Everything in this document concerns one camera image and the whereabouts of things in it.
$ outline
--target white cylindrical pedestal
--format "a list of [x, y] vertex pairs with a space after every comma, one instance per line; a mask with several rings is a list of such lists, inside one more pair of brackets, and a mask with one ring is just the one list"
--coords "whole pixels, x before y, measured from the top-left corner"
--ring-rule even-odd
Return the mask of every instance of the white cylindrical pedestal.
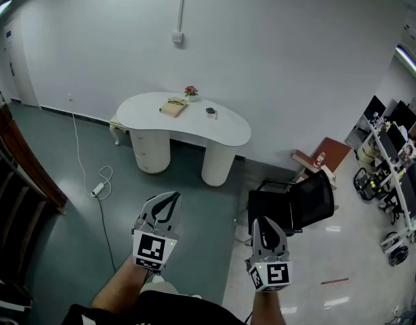
[[238, 147], [228, 147], [208, 140], [203, 159], [202, 179], [213, 187], [221, 186], [228, 177]]
[[169, 166], [168, 131], [130, 129], [129, 134], [139, 169], [146, 173], [160, 173]]

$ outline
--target bottle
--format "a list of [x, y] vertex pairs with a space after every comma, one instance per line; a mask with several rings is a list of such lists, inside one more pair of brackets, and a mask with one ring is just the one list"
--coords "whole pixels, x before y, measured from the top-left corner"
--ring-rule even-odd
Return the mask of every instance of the bottle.
[[316, 162], [314, 162], [315, 167], [321, 166], [321, 163], [324, 161], [325, 158], [325, 151], [322, 151], [321, 154], [318, 155], [318, 158], [316, 158]]

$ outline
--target forearm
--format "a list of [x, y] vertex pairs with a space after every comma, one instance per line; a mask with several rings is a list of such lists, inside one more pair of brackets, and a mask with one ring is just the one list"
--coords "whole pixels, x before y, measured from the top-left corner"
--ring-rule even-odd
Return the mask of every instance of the forearm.
[[117, 315], [128, 313], [138, 300], [147, 272], [143, 267], [134, 265], [130, 255], [95, 296], [91, 308], [104, 309]]
[[255, 293], [251, 325], [286, 325], [276, 291]]

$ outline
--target office chair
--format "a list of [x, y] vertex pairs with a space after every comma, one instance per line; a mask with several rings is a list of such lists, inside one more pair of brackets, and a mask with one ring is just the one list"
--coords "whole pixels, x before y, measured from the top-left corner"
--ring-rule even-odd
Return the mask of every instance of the office chair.
[[[285, 194], [262, 191], [268, 183], [291, 185], [291, 188]], [[319, 171], [299, 183], [263, 181], [256, 190], [249, 192], [247, 209], [250, 235], [253, 221], [266, 216], [287, 236], [292, 236], [303, 232], [310, 224], [331, 217], [335, 203], [329, 178], [324, 171]]]

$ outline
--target white tile floor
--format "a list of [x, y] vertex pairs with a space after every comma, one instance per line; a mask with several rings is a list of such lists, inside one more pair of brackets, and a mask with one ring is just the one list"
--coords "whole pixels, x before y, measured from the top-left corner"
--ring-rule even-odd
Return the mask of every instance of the white tile floor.
[[[335, 201], [340, 208], [331, 218], [288, 239], [293, 283], [279, 292], [288, 325], [383, 324], [391, 319], [391, 310], [397, 305], [402, 310], [411, 304], [415, 294], [414, 247], [410, 246], [402, 264], [389, 265], [379, 243], [394, 227], [388, 215], [377, 208], [376, 200], [364, 203], [359, 198], [352, 185], [357, 170], [351, 152], [335, 173]], [[402, 216], [397, 224], [404, 225]], [[238, 221], [236, 237], [249, 237], [245, 220]], [[250, 255], [251, 248], [236, 240], [223, 300], [223, 306], [242, 320], [251, 311], [254, 294], [244, 263]], [[349, 280], [321, 284], [342, 278]]]

